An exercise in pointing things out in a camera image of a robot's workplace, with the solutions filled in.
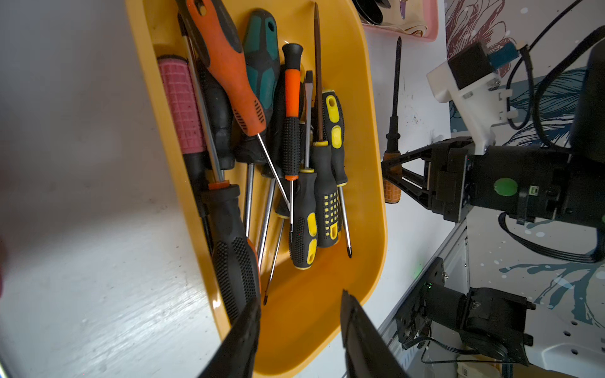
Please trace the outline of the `slim orange black screwdriver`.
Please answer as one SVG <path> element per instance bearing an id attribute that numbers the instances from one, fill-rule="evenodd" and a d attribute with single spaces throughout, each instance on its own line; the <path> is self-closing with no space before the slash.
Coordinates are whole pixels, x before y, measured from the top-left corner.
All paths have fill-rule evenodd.
<path id="1" fill-rule="evenodd" d="M 287 43 L 282 47 L 285 56 L 285 122 L 283 127 L 283 172 L 289 182 L 289 225 L 290 239 L 294 236 L 294 189 L 299 178 L 299 105 L 300 105 L 300 63 L 303 47 L 297 43 Z"/>

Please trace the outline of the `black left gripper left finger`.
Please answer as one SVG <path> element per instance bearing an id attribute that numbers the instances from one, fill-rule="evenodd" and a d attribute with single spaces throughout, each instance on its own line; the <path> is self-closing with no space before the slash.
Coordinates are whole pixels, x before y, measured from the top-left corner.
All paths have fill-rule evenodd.
<path id="1" fill-rule="evenodd" d="M 260 302 L 253 299 L 244 307 L 199 377 L 252 377 L 258 350 L 260 318 Z"/>

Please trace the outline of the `brown handled screwdriver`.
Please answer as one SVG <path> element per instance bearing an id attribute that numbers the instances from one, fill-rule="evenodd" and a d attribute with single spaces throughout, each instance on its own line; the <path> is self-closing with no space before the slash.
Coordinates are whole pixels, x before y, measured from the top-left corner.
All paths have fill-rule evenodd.
<path id="1" fill-rule="evenodd" d="M 389 118 L 389 133 L 386 135 L 387 148 L 383 155 L 384 161 L 389 161 L 400 156 L 399 151 L 399 92 L 400 92 L 400 68 L 401 68 L 402 39 L 397 39 L 395 50 L 395 71 L 392 96 L 392 115 Z M 384 201 L 386 204 L 397 204 L 401 198 L 401 190 L 390 181 L 383 179 Z"/>

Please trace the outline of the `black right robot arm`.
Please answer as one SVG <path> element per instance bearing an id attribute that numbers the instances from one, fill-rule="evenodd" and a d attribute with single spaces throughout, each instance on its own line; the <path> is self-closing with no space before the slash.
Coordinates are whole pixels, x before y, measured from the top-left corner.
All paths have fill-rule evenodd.
<path id="1" fill-rule="evenodd" d="M 589 64 L 575 108 L 569 146 L 552 142 L 540 116 L 548 88 L 582 54 Z M 467 137 L 385 159 L 384 179 L 446 220 L 468 210 L 501 211 L 519 224 L 538 218 L 604 227 L 604 30 L 597 28 L 532 93 L 529 116 L 539 146 L 498 146 L 493 126 L 509 121 L 508 89 L 495 87 L 493 57 L 475 43 L 428 75 L 434 97 L 454 102 Z"/>

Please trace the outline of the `large orange black screwdriver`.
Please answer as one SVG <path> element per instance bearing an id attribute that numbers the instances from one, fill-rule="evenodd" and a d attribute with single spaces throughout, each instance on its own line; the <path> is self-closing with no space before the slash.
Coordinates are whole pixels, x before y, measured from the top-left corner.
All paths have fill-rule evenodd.
<path id="1" fill-rule="evenodd" d="M 195 51 L 204 66 L 225 90 L 235 120 L 244 134 L 260 143 L 275 179 L 278 173 L 260 136 L 266 130 L 266 117 L 247 78 L 244 51 L 236 26 L 221 1 L 178 1 Z"/>

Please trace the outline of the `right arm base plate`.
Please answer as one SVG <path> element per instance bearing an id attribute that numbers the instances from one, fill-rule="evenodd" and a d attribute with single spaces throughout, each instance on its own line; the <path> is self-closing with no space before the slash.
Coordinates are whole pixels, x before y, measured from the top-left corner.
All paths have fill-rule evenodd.
<path id="1" fill-rule="evenodd" d="M 395 313 L 398 340 L 405 351 L 415 347 L 412 342 L 418 337 L 430 335 L 432 321 L 426 315 L 429 290 L 444 286 L 444 280 L 441 268 L 427 271 Z"/>

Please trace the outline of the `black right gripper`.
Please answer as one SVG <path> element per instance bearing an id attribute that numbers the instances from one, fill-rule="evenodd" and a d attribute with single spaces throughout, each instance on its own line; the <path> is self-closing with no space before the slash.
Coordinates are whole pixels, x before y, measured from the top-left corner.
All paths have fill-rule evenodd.
<path id="1" fill-rule="evenodd" d="M 420 159 L 422 174 L 403 167 Z M 604 165 L 539 147 L 490 146 L 474 153 L 456 138 L 381 162 L 382 177 L 425 209 L 459 222 L 473 206 L 518 222 L 537 218 L 604 227 Z"/>

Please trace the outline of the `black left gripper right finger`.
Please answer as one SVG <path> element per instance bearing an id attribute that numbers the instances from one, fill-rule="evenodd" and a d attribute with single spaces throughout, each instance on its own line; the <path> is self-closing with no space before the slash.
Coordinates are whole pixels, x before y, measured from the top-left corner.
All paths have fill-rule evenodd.
<path id="1" fill-rule="evenodd" d="M 341 335 L 348 377 L 408 377 L 387 348 L 359 301 L 343 290 Z"/>

